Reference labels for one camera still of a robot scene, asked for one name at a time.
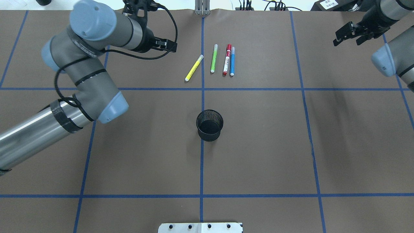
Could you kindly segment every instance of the black device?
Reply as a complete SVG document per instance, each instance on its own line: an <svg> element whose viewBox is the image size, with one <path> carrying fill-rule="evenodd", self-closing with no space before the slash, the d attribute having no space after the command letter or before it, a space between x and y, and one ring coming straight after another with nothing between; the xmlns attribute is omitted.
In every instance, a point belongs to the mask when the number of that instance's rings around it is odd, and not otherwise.
<svg viewBox="0 0 414 233"><path fill-rule="evenodd" d="M328 9L322 6L326 0L319 0L313 4L313 7L310 11L349 11L359 0L330 0L331 2L336 2L337 5L334 5Z"/></svg>
<svg viewBox="0 0 414 233"><path fill-rule="evenodd" d="M52 0L36 0L36 1L40 6L46 6L52 2Z"/></svg>
<svg viewBox="0 0 414 233"><path fill-rule="evenodd" d="M223 117L217 111L211 109L202 111L195 122L198 136L208 142L216 140L220 136L223 122Z"/></svg>

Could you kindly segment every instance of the white label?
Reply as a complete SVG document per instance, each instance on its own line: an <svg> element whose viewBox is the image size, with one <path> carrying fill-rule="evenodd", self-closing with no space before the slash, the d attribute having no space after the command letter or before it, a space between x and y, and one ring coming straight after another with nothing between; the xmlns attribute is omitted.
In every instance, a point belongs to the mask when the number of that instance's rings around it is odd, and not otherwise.
<svg viewBox="0 0 414 233"><path fill-rule="evenodd" d="M230 60L230 57L226 57L226 60L224 61L224 69L223 69L223 73L224 73L224 72L226 72L226 73L227 73L227 70L229 69L229 60Z"/></svg>
<svg viewBox="0 0 414 233"><path fill-rule="evenodd" d="M320 2L320 4L321 6L323 6L323 8L325 8L325 10L338 5L336 0L326 0L326 1Z"/></svg>

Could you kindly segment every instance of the white floor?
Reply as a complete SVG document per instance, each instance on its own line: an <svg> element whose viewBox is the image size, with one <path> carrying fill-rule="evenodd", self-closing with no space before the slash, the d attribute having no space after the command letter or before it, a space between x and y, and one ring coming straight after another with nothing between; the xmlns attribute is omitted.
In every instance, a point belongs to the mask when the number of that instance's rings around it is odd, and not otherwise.
<svg viewBox="0 0 414 233"><path fill-rule="evenodd" d="M40 6L36 0L0 0L0 10L72 10L73 5L79 0L52 0L47 6ZM112 7L115 10L123 8L122 0L96 0ZM194 9L195 0L155 0L163 4L169 10ZM301 10L310 10L317 0L283 0L288 7L297 7ZM252 0L255 10L264 10L267 2L263 0ZM239 7L239 0L210 0L211 9L234 10Z"/></svg>

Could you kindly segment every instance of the pen holder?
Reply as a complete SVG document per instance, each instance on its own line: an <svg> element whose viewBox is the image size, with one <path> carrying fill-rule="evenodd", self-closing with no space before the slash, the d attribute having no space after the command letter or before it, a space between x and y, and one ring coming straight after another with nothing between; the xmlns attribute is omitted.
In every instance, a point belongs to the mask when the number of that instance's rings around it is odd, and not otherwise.
<svg viewBox="0 0 414 233"><path fill-rule="evenodd" d="M196 125L198 135L202 140L214 141L220 136L223 128L223 117L214 110L204 110L198 114Z"/></svg>

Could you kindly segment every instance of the black cable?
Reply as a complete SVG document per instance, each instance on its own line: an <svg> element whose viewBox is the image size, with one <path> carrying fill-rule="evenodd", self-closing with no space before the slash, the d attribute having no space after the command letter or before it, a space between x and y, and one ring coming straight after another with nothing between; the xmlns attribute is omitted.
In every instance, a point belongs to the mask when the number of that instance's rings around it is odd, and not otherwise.
<svg viewBox="0 0 414 233"><path fill-rule="evenodd" d="M284 8L283 8L283 10L286 10L286 8L294 8L294 9L296 9L296 10L300 10L300 11L302 11L301 9L296 8L296 7L284 7Z"/></svg>
<svg viewBox="0 0 414 233"><path fill-rule="evenodd" d="M263 0L263 1L267 2L267 5L264 10L266 10L269 4L272 2L274 3L274 10L280 10L281 8L286 6L286 4L284 4L282 1L279 1L279 2L276 2L275 0L271 0L271 1Z"/></svg>
<svg viewBox="0 0 414 233"><path fill-rule="evenodd" d="M265 7L264 10L266 10L267 7L269 6L269 4L272 3L272 2L274 2L274 7L276 8L276 4L277 4L276 1L265 1L265 2L268 2L268 3L267 3L267 5L266 5L266 7Z"/></svg>
<svg viewBox="0 0 414 233"><path fill-rule="evenodd" d="M171 18L171 20L173 21L173 24L174 24L174 29L175 29L175 31L176 31L176 36L175 36L175 39L174 39L174 43L177 43L177 38L178 38L178 27L177 27L177 23L176 23L176 21L175 21L175 19L174 19L174 17L173 17L173 15L171 14L171 12L165 7L165 6L163 6L163 5L161 5L161 4L157 4L157 6L158 6L158 8L161 8L161 9L164 9L167 13L168 13L168 15L170 16L170 18ZM133 55L133 54L129 54L129 53L126 53L126 52L122 52L122 51L119 51L119 50L115 50L115 49L107 49L107 50L102 50L102 52L103 53L106 53L106 52L115 52L115 53L120 53L120 54L123 54L123 55L127 55L127 56L130 56L130 57L133 57L133 58L137 58L137 59L142 59L142 60L156 60L156 59L160 59L160 58L162 58L162 57L164 57L165 55L167 55L170 51L167 51L166 53L164 53L164 54L162 54L162 55L160 55L160 56L158 56L158 57L153 57L153 58L147 58L147 57L141 57L141 56L136 56L136 55ZM60 73L65 69L65 68L67 68L67 67L69 67L69 66L71 66L71 65L73 65L73 64L76 64L76 63L78 63L78 62L81 62L81 61L84 61L84 60L87 60L87 59L89 59L89 58L91 58L91 57L83 57L83 58L80 58L80 59L77 59L77 60L75 60L75 61L73 61L73 62L71 62L71 63L68 63L68 64L66 64L66 65L64 65L63 67L61 67L61 68L59 68L59 70L56 72L56 75L55 75L55 80L54 80L54 86L55 86L55 91L56 91L56 93L58 94L58 96L60 97L60 99L59 99L59 101L65 101L68 105L70 105L70 106L72 106L72 107L77 107L77 108L80 108L81 107L81 103L80 103L80 101L79 100L77 100L76 98L73 98L73 97L65 97L65 96L63 96L62 95L62 93L60 92L60 89L59 89L59 86L58 86L58 79L59 79L59 75L60 75Z"/></svg>

